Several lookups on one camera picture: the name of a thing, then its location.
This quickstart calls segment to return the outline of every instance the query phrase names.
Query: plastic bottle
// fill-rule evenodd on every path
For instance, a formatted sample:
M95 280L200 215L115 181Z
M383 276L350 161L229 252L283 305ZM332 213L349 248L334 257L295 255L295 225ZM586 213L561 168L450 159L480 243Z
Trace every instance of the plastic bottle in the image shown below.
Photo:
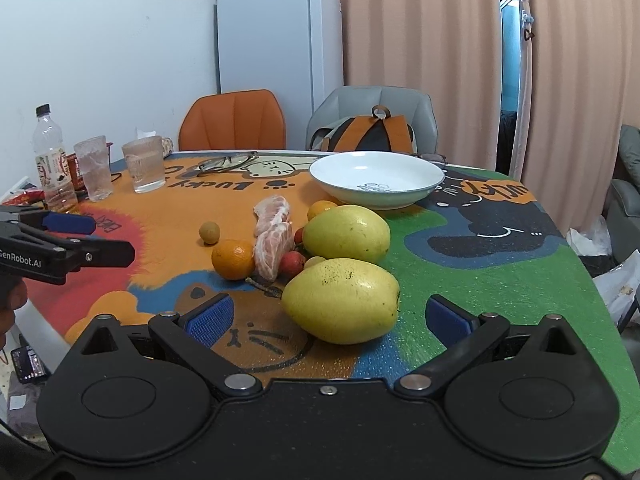
M62 129L51 119L49 105L37 107L36 117L33 151L47 207L58 213L77 213L78 197L66 161Z

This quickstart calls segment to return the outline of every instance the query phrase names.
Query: curtain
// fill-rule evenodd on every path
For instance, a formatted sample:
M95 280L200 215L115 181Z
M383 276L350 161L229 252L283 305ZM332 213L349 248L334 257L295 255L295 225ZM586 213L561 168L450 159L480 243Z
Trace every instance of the curtain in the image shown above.
M500 121L499 0L342 0L345 83L430 95L438 152L493 169Z
M640 0L632 0L632 8L635 11L633 16L633 51L622 122L640 128L640 16L638 15Z
M520 0L520 11L523 16L531 16L529 0ZM524 23L520 36L520 88L518 92L518 119L511 152L509 175L515 180L522 178L524 160L529 139L529 121L531 115L531 81L533 72L533 48L530 38L526 40L524 30L531 32L531 23Z
M609 187L629 80L632 0L531 0L531 11L523 182L564 233L591 224Z

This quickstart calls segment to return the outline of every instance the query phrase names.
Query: table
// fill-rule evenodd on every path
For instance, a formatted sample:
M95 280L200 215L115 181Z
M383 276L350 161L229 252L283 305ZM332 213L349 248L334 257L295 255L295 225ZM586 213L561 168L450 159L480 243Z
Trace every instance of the table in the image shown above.
M393 381L444 349L425 327L431 294L475 314L502 313L517 324L536 324L555 312L571 322L618 394L620 423L605 459L623 472L640 467L640 389L625 349L588 273L522 184L449 166L430 197L382 213L392 241L381 265L401 285L399 322L381 340L341 347L299 329L277 298L222 280L198 237L199 226L213 220L223 238L253 240L253 206L271 194L284 195L294 229L303 226L308 206L329 198L307 171L319 155L262 152L242 170L197 177L194 166L213 154L173 154L165 161L166 185L148 194L135 194L124 172L112 196L82 204L97 221L96 234L131 241L136 261L128 269L83 269L61 287L29 283L31 301L68 343L101 312L144 323L164 310L188 312L225 291L234 300L234 320L212 348L261 380Z

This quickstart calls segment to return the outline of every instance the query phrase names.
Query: bowl rim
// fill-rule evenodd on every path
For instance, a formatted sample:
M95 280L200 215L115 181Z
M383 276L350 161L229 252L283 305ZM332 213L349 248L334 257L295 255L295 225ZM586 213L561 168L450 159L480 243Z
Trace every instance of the bowl rim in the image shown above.
M336 186L335 184L330 184L329 182L326 182L324 180L320 180L311 171L313 169L313 166L316 163L320 162L321 160L325 160L331 155L341 155L341 154L346 154L346 153L393 153L394 155L410 156L411 158L416 158L417 160L420 160L422 162L426 162L427 164L431 164L434 168L437 168L438 170L440 170L440 172L442 173L442 178L440 179L440 181L437 184L433 184L432 186L427 186L427 187L420 187L420 188L417 188L417 189L408 189L408 190L404 190L404 191L372 191L372 190L368 190L368 189L353 189L352 187ZM313 161L313 163L311 164L311 166L309 166L309 169L308 169L308 172L311 175L311 178L314 179L317 182L320 182L321 184L324 184L325 186L331 186L331 187L335 187L336 189L341 189L341 190L349 191L349 192L353 192L353 193L364 193L364 194L370 194L370 195L384 195L384 196L393 195L393 194L401 194L401 193L402 194L405 194L405 193L418 193L418 192L428 191L430 189L434 189L435 187L438 187L440 184L442 184L444 182L444 179L447 177L442 168L436 166L435 164L433 164L432 162L430 162L428 160L424 160L423 158L417 158L417 157L414 157L412 155L408 155L407 153L374 152L373 150L366 150L366 151L362 151L362 152L339 152L339 153L332 153L331 155L322 156L322 157L318 158L317 160Z

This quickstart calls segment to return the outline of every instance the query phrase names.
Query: clear cup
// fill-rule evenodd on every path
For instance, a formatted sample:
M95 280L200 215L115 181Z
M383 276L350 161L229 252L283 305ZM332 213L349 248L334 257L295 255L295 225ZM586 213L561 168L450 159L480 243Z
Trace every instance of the clear cup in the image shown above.
M104 200L113 193L107 139L99 136L83 140L74 145L74 150L89 200Z
M164 186L162 137L128 142L122 147L122 154L133 181L133 191L146 193Z

